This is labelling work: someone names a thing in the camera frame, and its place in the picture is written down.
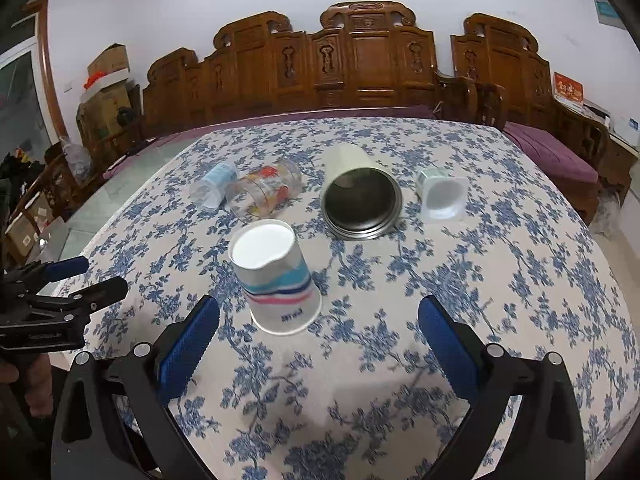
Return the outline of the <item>left hand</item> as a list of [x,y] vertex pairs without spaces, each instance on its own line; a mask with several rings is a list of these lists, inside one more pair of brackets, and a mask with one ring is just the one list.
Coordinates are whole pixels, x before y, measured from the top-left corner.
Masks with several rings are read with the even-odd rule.
[[2,384],[13,384],[19,380],[23,382],[25,401],[32,416],[43,418],[52,414],[52,366],[47,354],[37,356],[24,373],[4,361],[1,362],[0,370]]

